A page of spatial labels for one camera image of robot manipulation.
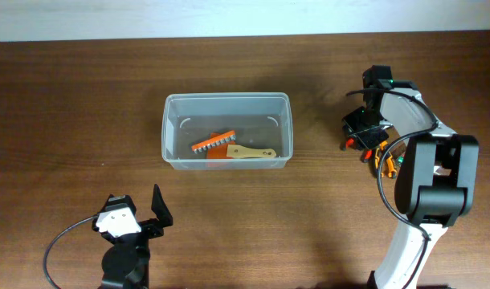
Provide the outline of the orange black long-nose pliers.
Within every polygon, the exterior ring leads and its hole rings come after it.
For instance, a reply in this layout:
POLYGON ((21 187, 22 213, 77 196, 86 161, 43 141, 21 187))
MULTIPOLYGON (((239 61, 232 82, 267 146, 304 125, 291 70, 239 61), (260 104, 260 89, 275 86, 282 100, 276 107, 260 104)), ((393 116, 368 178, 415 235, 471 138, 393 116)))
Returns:
POLYGON ((395 179, 398 173, 391 152, 386 150, 387 146, 388 142, 385 140, 374 150, 374 168, 382 171, 382 177, 395 179))

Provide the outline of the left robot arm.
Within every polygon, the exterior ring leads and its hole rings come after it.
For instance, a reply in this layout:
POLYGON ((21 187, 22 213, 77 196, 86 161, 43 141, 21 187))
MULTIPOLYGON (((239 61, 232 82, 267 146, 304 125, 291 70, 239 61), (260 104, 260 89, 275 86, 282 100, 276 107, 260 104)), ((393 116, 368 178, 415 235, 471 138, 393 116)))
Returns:
POLYGON ((151 210, 155 217, 139 222, 132 198, 111 194, 95 216, 92 229, 112 244, 101 261, 102 288, 149 287, 149 241, 174 223, 158 185, 153 187, 151 210))

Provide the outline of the small red-handled cutters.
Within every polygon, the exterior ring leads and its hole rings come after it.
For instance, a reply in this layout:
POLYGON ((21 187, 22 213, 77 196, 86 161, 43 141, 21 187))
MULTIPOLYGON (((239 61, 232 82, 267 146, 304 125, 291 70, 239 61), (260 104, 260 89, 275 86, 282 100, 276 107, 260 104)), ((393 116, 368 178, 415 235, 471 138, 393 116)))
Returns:
POLYGON ((340 149, 345 151, 346 149, 356 149, 361 151, 360 160, 363 163, 367 163, 373 156, 373 150, 365 147, 357 138, 348 137, 344 143, 341 144, 340 149))

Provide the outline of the orange scraper wooden handle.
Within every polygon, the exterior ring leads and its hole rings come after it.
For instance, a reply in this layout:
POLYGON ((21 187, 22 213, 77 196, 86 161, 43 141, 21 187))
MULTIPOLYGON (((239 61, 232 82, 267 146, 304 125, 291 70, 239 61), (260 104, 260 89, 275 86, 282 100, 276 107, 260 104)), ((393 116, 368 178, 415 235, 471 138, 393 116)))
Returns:
POLYGON ((234 131, 219 134, 212 132, 210 138, 217 138, 221 141, 220 145, 209 149, 206 158, 209 160, 230 160, 230 159, 250 159, 250 158, 275 158, 277 157, 274 149, 253 149, 236 143, 234 131))

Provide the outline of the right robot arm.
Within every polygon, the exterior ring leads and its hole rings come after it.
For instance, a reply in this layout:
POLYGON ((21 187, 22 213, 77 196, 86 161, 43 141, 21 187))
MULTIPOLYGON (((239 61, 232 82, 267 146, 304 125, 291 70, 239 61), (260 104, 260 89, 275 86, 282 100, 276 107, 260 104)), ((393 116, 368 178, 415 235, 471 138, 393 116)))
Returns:
POLYGON ((362 152, 373 166, 383 204, 397 228, 366 286, 415 288, 439 239, 473 204, 479 142, 446 126, 424 103, 415 83, 390 67, 362 74, 364 105, 342 119, 341 149, 362 152))

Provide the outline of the orange bit holder strip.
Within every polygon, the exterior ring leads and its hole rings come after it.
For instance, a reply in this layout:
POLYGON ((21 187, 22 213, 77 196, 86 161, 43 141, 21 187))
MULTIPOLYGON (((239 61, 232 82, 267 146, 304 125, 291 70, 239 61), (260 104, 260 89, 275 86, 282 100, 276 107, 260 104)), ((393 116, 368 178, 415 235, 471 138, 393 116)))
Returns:
POLYGON ((225 132, 223 134, 213 136, 210 139, 192 145, 191 150, 194 153, 203 153, 208 150, 219 147, 221 145, 228 145, 235 140, 236 140, 236 133, 234 130, 230 130, 229 132, 225 132))

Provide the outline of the clear bag of batteries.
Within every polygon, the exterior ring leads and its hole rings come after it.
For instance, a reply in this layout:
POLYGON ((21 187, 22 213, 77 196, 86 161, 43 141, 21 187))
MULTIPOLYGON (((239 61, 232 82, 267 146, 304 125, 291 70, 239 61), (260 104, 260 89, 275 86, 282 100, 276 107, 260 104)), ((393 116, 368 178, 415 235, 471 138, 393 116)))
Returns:
POLYGON ((405 156, 405 152, 406 152, 406 144, 403 141, 398 143, 397 145, 395 145, 390 150, 390 154, 393 158, 393 162, 394 162, 395 166, 398 166, 398 167, 402 166, 404 156, 405 156))

